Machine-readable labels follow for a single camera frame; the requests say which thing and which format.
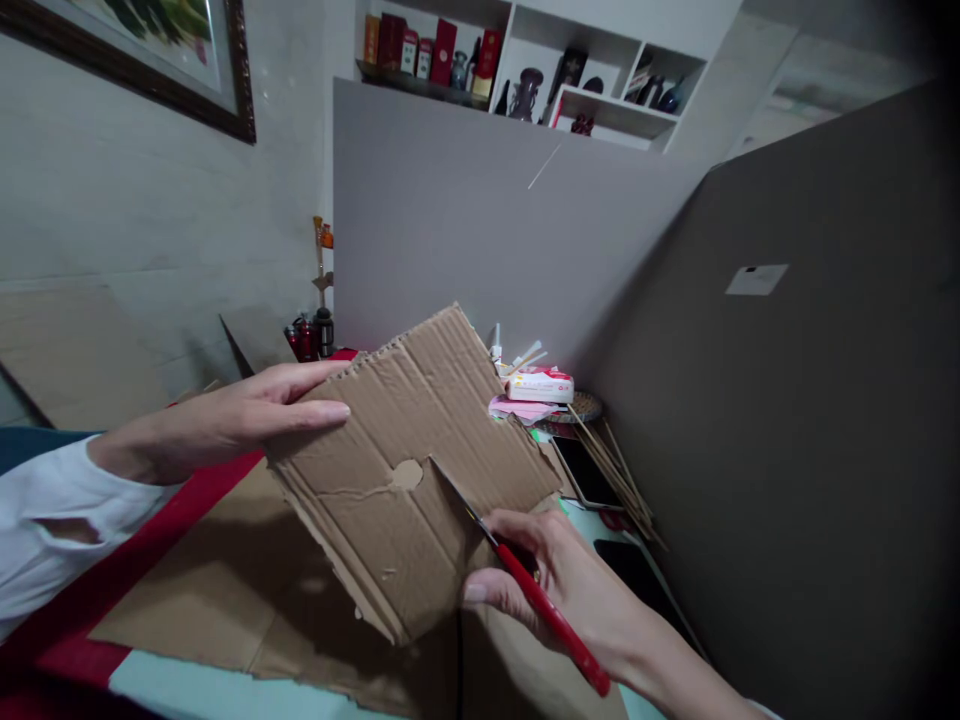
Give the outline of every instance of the picture frame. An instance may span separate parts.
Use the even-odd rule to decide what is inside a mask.
[[[3,0],[0,32],[256,144],[241,0]]]

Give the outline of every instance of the black phone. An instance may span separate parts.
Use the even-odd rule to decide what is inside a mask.
[[[590,457],[587,448],[579,440],[569,438],[553,438],[553,446],[557,449],[560,462],[567,470],[567,475],[573,482],[577,496],[584,507],[597,510],[622,510],[623,503],[610,487],[603,471]]]

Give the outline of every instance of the pink paper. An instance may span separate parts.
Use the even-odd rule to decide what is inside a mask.
[[[556,403],[526,402],[523,400],[508,400],[506,395],[499,395],[490,401],[488,410],[493,417],[507,418],[516,415],[524,425],[533,425],[560,409]]]

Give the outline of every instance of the bamboo skewer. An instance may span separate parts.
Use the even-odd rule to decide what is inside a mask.
[[[607,419],[603,419],[603,426],[607,429],[607,437],[610,438],[610,444],[613,445],[613,449],[617,451],[617,457],[620,458],[620,466],[623,468],[623,472],[626,473],[627,480],[630,481],[630,484],[633,485],[633,489],[637,491],[637,497],[640,498],[640,502],[643,504],[643,509],[646,511],[646,514],[653,519],[653,510],[650,509],[650,506],[647,505],[647,501],[643,499],[643,495],[640,494],[640,486],[637,485],[637,481],[633,479],[633,475],[630,473],[630,468],[627,467],[627,461],[623,457],[623,452],[620,450],[620,444],[617,442],[617,438],[613,435],[613,430],[610,429],[610,423],[607,422]]]
[[[626,471],[626,462],[623,459],[622,453],[619,452],[619,448],[616,448],[620,460],[618,463],[610,450],[590,431],[590,428],[584,424],[583,419],[577,414],[577,411],[574,410],[573,407],[570,407],[569,410],[579,425],[577,434],[580,436],[581,442],[583,442],[590,457],[593,458],[597,467],[600,468],[600,471],[607,479],[607,482],[610,483],[610,486],[614,489],[614,492],[616,492],[617,497],[623,502],[624,509],[637,526],[637,529],[646,540],[650,541],[652,538],[660,547],[668,550],[666,543],[663,542],[663,539],[657,531],[653,529],[653,514],[650,512],[650,508],[646,501],[644,501],[636,484],[633,483],[633,478],[630,477],[630,481],[628,482],[624,477],[624,474],[629,477],[629,473]],[[623,467],[623,473],[618,468],[618,465]]]

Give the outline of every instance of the red cloth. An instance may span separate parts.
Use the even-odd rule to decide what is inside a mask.
[[[355,350],[340,350],[331,360],[352,360],[356,355]],[[80,717],[71,693],[58,699],[56,693],[43,690],[50,688],[51,676],[94,688],[109,686],[110,676],[130,649],[88,640],[87,635],[262,457],[258,450],[198,470],[136,535],[27,618],[0,645],[0,717]],[[112,705],[112,700],[104,702]],[[86,701],[83,704],[85,713],[92,710]]]

